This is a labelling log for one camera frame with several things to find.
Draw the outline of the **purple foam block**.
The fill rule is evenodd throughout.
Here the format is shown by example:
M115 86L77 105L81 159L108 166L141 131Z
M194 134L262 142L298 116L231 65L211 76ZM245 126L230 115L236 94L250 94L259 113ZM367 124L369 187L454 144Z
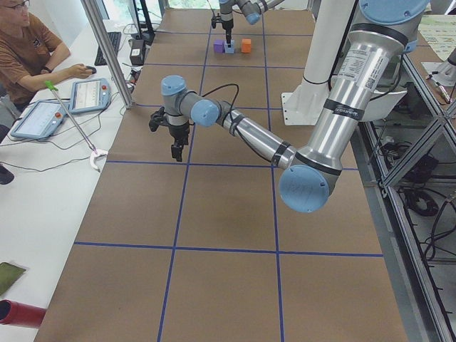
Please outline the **purple foam block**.
M213 43L213 50L215 53L224 53L224 41L222 39L215 39Z

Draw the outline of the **teach pendant near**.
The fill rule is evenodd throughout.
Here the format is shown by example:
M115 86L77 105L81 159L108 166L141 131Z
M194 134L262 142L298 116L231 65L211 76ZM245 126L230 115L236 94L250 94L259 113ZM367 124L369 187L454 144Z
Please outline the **teach pendant near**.
M11 130L14 138L41 139L51 136L63 122L67 103L40 100L15 124Z

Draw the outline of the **teach pendant far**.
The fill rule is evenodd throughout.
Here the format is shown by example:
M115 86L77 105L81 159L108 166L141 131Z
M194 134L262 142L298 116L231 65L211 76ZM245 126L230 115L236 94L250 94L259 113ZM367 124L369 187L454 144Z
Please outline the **teach pendant far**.
M72 114L106 109L111 102L110 84L105 78L78 81L72 85L69 111Z

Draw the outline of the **green bean bag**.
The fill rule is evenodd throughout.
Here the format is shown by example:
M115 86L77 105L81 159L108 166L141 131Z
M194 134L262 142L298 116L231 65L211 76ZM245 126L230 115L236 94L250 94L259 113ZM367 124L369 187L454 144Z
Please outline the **green bean bag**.
M10 264L10 263L7 263L7 262L2 262L0 269L1 269L0 294L3 295L21 277L21 275L26 271L26 269L13 265L13 264Z

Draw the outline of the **orange foam block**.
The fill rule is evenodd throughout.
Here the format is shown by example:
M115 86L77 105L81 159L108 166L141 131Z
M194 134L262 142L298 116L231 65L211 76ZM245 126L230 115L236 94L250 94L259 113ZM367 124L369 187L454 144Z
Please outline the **orange foam block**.
M241 42L241 52L248 54L252 52L252 40L249 38L243 38Z

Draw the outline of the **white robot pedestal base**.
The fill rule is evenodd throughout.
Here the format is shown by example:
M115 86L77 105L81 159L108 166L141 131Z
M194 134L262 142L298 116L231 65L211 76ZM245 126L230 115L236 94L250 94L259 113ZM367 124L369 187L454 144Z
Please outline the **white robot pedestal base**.
M282 94L286 125L314 125L330 93L331 78L359 8L357 1L311 1L316 25L302 82Z

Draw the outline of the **teach pendant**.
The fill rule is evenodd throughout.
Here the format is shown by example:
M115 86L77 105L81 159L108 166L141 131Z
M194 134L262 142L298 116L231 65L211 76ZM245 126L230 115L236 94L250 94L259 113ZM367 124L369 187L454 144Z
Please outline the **teach pendant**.
M40 100L15 124L11 130L14 138L41 139L51 136L63 122L67 103Z
M105 78L78 81L72 85L69 111L72 114L106 109L111 102L110 84Z

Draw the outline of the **red cylinder tube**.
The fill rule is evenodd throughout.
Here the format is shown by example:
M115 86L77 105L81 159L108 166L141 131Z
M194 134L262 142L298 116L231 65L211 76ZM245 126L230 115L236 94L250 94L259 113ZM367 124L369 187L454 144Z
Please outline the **red cylinder tube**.
M1 324L39 328L46 309L10 300L1 300Z

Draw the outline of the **reacher grabber stick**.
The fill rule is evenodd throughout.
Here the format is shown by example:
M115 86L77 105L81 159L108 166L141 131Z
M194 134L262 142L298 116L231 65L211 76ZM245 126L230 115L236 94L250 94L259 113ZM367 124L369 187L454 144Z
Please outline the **reacher grabber stick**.
M90 138L86 135L86 133L83 131L82 127L78 124L78 122L76 121L76 119L73 117L73 115L71 114L71 112L69 111L69 109L67 109L66 107L66 104L62 101L62 99L60 98L60 96L58 95L58 89L57 87L55 87L54 84L52 84L51 81L44 81L44 84L45 86L47 87L47 89L49 89L52 94L54 95L55 99L58 101L58 103L63 107L63 110L65 112L65 114L68 116L68 118L71 120L71 122L73 123L73 125L76 127L76 129L78 130L78 132L81 134L81 136L83 137L83 139L85 140L86 144L88 145L91 153L90 153L90 157L89 157L89 162L90 162L90 166L97 172L101 173L101 170L99 168L99 166L97 166L96 164L96 160L99 158L99 157L104 157L104 156L107 156L108 155L108 152L106 150L103 150L103 149L99 149L97 148L91 141L90 141Z

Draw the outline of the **seated person brown shirt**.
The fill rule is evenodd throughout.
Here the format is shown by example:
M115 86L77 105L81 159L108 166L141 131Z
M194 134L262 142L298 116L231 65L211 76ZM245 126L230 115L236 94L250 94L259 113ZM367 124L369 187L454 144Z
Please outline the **seated person brown shirt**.
M23 111L45 82L85 79L95 70L75 64L56 71L70 56L67 45L36 16L28 1L1 2L1 84L17 110Z

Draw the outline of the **black power adapter box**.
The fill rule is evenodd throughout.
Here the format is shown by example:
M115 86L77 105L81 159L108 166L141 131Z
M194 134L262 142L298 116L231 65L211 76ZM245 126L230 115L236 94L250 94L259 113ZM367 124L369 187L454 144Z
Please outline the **black power adapter box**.
M132 40L130 46L130 62L133 66L143 66L145 62L145 41Z

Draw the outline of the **aluminium frame post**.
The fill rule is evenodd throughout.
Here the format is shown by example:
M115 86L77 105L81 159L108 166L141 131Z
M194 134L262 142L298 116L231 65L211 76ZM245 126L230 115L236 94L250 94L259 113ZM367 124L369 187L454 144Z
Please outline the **aluminium frame post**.
M130 109L133 106L133 99L125 82L113 45L110 42L108 33L105 29L98 5L94 0L81 0L81 3L95 35L95 39L103 52L111 77L113 78L117 90L123 100L124 106L126 109Z

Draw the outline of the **light blue foam block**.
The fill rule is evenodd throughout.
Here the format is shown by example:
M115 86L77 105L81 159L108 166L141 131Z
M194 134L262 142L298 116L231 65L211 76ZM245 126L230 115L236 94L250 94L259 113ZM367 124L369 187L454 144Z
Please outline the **light blue foam block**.
M232 39L230 42L224 42L224 52L226 54L234 54L235 53L235 40Z

